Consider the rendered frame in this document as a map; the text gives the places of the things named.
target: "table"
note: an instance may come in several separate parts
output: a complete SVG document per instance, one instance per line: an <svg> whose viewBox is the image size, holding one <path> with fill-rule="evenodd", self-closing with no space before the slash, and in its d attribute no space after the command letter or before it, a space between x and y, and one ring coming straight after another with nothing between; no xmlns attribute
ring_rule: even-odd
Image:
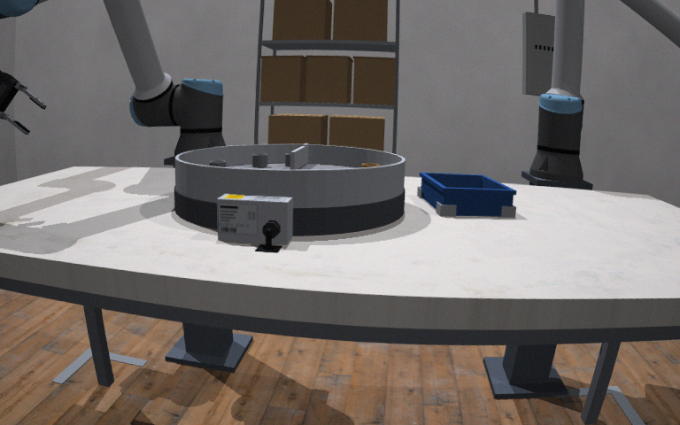
<svg viewBox="0 0 680 425"><path fill-rule="evenodd" d="M166 359L233 370L259 333L502 344L495 398L567 394L557 344L602 343L595 423L622 341L680 339L680 209L621 193L510 184L514 218L445 218L406 177L405 217L278 253L173 212L174 170L77 166L0 186L0 288L85 306L112 383L102 309L180 321Z"/></svg>

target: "wooden floor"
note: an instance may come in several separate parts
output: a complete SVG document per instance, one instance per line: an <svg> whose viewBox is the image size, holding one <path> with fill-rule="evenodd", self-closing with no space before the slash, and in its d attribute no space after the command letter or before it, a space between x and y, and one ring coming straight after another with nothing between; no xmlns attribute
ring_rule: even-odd
<svg viewBox="0 0 680 425"><path fill-rule="evenodd" d="M504 346L362 344L254 335L233 374L165 361L181 323L103 311L115 383L92 361L52 381L89 348L83 310L0 290L0 424L581 424L584 397L491 397L482 358ZM600 344L560 345L564 383L587 388ZM646 424L680 424L680 341L623 343L611 386ZM598 424L628 424L607 396Z"/></svg>

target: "table leg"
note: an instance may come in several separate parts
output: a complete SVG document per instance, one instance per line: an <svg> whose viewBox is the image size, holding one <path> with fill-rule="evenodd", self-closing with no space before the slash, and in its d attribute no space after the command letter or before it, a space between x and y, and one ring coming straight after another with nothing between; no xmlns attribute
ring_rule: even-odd
<svg viewBox="0 0 680 425"><path fill-rule="evenodd" d="M567 396L552 365L555 352L556 344L508 345L504 357L483 358L494 398Z"/></svg>
<svg viewBox="0 0 680 425"><path fill-rule="evenodd" d="M113 383L113 369L111 368L111 354L108 352L108 341L105 339L103 310L85 305L84 318L87 321L89 348L92 350L92 360L95 362L97 383L110 387Z"/></svg>
<svg viewBox="0 0 680 425"><path fill-rule="evenodd" d="M252 339L231 329L183 323L183 337L166 355L166 361L235 372Z"/></svg>
<svg viewBox="0 0 680 425"><path fill-rule="evenodd" d="M591 387L588 389L588 398L585 399L583 414L580 416L585 424L598 421L600 408L603 406L603 400L606 397L608 383L611 381L616 355L619 353L621 344L619 341L613 341L603 343L600 347L599 360L596 363L596 370L593 372Z"/></svg>

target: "blue joint cap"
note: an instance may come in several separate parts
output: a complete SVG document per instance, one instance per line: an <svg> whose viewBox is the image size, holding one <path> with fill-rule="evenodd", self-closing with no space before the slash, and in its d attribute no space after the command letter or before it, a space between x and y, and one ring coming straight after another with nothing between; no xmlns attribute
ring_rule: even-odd
<svg viewBox="0 0 680 425"><path fill-rule="evenodd" d="M222 96L222 82L217 80L184 79L181 81L184 86L211 95Z"/></svg>
<svg viewBox="0 0 680 425"><path fill-rule="evenodd" d="M136 117L136 112L134 112L134 97L133 96L131 96L131 101L129 102L129 111L131 112L131 119L134 120L134 122L137 123L137 125L140 125L142 127L147 127Z"/></svg>
<svg viewBox="0 0 680 425"><path fill-rule="evenodd" d="M38 0L0 0L0 13L4 16L22 16L33 10Z"/></svg>
<svg viewBox="0 0 680 425"><path fill-rule="evenodd" d="M538 106L554 113L579 113L583 110L583 101L579 97L550 95L544 93Z"/></svg>

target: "metal shelving unit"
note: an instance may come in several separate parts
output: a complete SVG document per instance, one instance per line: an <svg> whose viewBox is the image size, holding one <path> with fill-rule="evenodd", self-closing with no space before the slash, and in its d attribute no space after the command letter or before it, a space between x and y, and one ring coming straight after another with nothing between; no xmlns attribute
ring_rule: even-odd
<svg viewBox="0 0 680 425"><path fill-rule="evenodd" d="M274 115L276 106L331 106L339 108L391 109L392 113L392 153L398 149L398 88L400 69L400 0L395 6L395 41L363 42L355 40L264 40L265 0L261 0L259 8L259 49L257 52L257 95L254 106L254 144L259 144L259 108L270 107L270 115ZM347 50L377 51L395 54L395 104L316 104L310 102L260 102L259 89L262 78L262 48L266 47L277 56L278 50Z"/></svg>

